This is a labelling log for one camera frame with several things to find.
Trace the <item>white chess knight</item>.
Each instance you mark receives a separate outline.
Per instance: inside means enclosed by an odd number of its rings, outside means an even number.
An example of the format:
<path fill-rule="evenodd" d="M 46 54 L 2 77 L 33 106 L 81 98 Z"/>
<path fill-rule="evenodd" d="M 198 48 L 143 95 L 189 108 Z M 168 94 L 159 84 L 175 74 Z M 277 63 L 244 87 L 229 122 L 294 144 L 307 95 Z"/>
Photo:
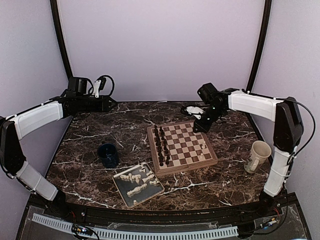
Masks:
<path fill-rule="evenodd" d="M 202 149 L 205 149 L 206 147 L 207 147 L 206 142 L 203 141 L 203 142 L 202 142 L 202 145 L 201 145 L 201 148 L 202 148 Z"/>

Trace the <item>wooden chess board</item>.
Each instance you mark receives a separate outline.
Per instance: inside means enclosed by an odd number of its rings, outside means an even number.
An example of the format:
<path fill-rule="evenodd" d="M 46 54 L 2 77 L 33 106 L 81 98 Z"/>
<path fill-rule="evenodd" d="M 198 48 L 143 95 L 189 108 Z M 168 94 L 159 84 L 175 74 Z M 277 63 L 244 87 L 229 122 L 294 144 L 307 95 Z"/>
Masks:
<path fill-rule="evenodd" d="M 154 171 L 157 176 L 165 176 L 179 172 L 209 167 L 218 163 L 217 155 L 206 134 L 194 133 L 192 121 L 183 121 L 157 125 L 164 129 L 169 150 L 169 165 L 160 166 L 155 143 L 154 126 L 147 128 L 147 137 L 151 150 Z"/>

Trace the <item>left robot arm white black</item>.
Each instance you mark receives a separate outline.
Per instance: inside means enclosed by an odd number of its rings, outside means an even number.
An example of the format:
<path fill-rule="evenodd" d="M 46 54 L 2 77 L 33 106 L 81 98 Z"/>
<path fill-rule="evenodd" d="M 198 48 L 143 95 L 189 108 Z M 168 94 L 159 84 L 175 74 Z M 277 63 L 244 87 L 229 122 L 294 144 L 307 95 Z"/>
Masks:
<path fill-rule="evenodd" d="M 56 97 L 0 119 L 0 165 L 4 173 L 51 203 L 60 218 L 71 213 L 65 193 L 44 177 L 67 121 L 78 113 L 107 113 L 117 102 L 110 96 Z"/>

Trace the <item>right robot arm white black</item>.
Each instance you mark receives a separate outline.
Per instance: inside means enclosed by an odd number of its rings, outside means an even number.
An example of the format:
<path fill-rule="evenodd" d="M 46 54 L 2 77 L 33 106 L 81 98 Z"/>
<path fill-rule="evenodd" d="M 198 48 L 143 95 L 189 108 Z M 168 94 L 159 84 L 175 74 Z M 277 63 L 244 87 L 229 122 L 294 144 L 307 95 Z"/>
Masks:
<path fill-rule="evenodd" d="M 283 189 L 294 159 L 302 151 L 299 144 L 304 134 L 304 124 L 300 108 L 309 113 L 315 125 L 314 115 L 293 97 L 271 97 L 237 88 L 217 90 L 211 83 L 204 84 L 197 93 L 205 104 L 205 109 L 196 106 L 185 108 L 187 115 L 195 116 L 194 133 L 207 133 L 212 124 L 228 111 L 248 113 L 273 122 L 273 161 L 260 193 L 262 201 L 255 205 L 255 213 L 266 217 L 274 210 L 275 203 L 272 199 Z"/>

